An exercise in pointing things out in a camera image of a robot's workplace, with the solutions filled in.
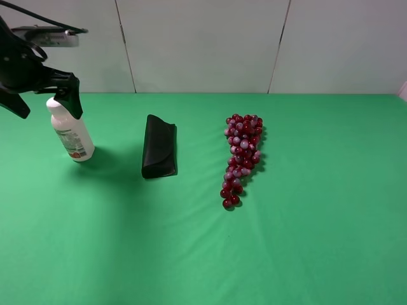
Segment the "red grape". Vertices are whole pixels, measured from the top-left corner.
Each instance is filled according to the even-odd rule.
[[[242,186],[234,187],[233,192],[236,193],[236,194],[242,194],[243,193],[243,187]]]
[[[234,157],[230,157],[229,160],[228,160],[228,164],[229,164],[229,165],[236,165],[236,160],[235,160],[235,158],[234,158]]]
[[[243,152],[243,149],[241,148],[241,147],[236,147],[236,149],[235,149],[235,154],[242,154],[242,152]]]
[[[221,197],[222,198],[229,198],[230,197],[230,191],[228,191],[227,189],[222,189]]]
[[[252,168],[252,163],[249,160],[244,160],[243,161],[243,166],[248,168],[248,169],[251,169]]]
[[[227,190],[227,191],[231,191],[232,184],[229,181],[223,181],[222,188]]]
[[[231,201],[232,205],[237,205],[239,203],[239,201],[240,201],[240,198],[237,195],[231,195],[230,196],[230,201]]]
[[[260,162],[260,157],[259,157],[259,156],[254,155],[254,156],[252,157],[252,162],[253,162],[254,164],[259,163],[259,162]]]
[[[222,206],[223,206],[224,208],[230,208],[231,205],[232,205],[232,203],[231,203],[231,200],[230,200],[230,199],[225,199],[225,200],[223,200],[223,202],[222,202]]]

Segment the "white plastic bottle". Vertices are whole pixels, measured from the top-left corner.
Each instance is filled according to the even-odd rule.
[[[51,124],[70,157],[79,162],[90,159],[95,146],[82,118],[75,119],[53,98],[46,101],[46,106],[52,113]]]

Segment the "black cable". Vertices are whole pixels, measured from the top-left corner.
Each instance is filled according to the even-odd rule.
[[[53,21],[53,20],[51,20],[51,19],[42,17],[42,16],[37,15],[37,14],[35,14],[35,13],[29,11],[29,10],[26,10],[25,8],[21,8],[21,7],[17,6],[17,5],[15,5],[15,4],[11,4],[11,3],[6,2],[6,1],[3,1],[3,0],[0,0],[0,5],[3,5],[3,6],[5,6],[5,7],[7,7],[7,8],[11,8],[12,10],[19,11],[19,12],[21,12],[21,13],[23,13],[23,14],[26,14],[26,15],[29,15],[29,16],[31,16],[31,17],[34,17],[34,18],[36,18],[36,19],[38,19],[38,20],[41,20],[41,21],[44,21],[44,22],[48,22],[49,24],[56,25],[57,27],[62,27],[62,28],[64,28],[64,29],[74,31],[75,33],[78,33],[78,34],[79,34],[79,33],[87,33],[87,32],[88,32],[88,30],[86,30],[86,29],[79,29],[79,28],[77,28],[77,27],[71,27],[70,25],[62,24],[62,23],[60,23],[60,22],[56,22],[56,21]]]

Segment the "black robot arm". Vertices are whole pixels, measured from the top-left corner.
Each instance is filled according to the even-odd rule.
[[[0,0],[0,4],[4,5],[4,3],[5,1]],[[31,27],[27,28],[31,33],[29,35],[31,39],[35,39],[35,35],[32,33],[38,32],[43,39],[46,38],[46,43],[52,42],[53,39],[51,35],[46,35],[47,32],[63,31],[67,36],[87,32],[87,30],[68,25],[66,25],[66,29],[63,27],[39,27],[38,31],[33,31]],[[73,73],[45,67],[43,62],[47,58],[46,53],[32,41],[24,40],[26,37],[27,35],[15,35],[0,17],[0,105],[21,118],[26,118],[30,109],[18,95],[19,93],[31,91],[54,93],[55,100],[60,102],[74,118],[80,119],[83,111],[79,100],[79,79]]]

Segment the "grape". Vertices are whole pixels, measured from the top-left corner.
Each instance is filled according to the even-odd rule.
[[[233,144],[239,145],[239,144],[240,144],[240,138],[239,138],[239,137],[234,137],[234,138],[233,138]]]
[[[222,188],[227,190],[227,191],[231,191],[232,184],[229,181],[223,181]]]
[[[228,191],[227,189],[222,189],[221,197],[222,198],[229,198],[230,197],[230,191]]]
[[[224,208],[230,208],[231,205],[232,205],[232,202],[231,202],[230,199],[225,199],[225,200],[223,200],[222,205],[223,205]]]
[[[259,157],[259,156],[254,155],[254,156],[252,157],[252,162],[253,162],[254,164],[259,163],[259,162],[260,162],[260,157]]]
[[[251,174],[251,170],[260,162],[260,151],[257,145],[263,133],[263,120],[257,115],[246,114],[244,117],[235,113],[226,119],[228,129],[224,134],[228,137],[230,152],[228,167],[223,178],[221,197],[224,208],[230,208],[240,202],[238,194],[243,193],[241,177]]]
[[[231,201],[232,205],[237,205],[239,203],[239,201],[240,201],[240,198],[237,195],[231,195],[230,196],[230,201]]]

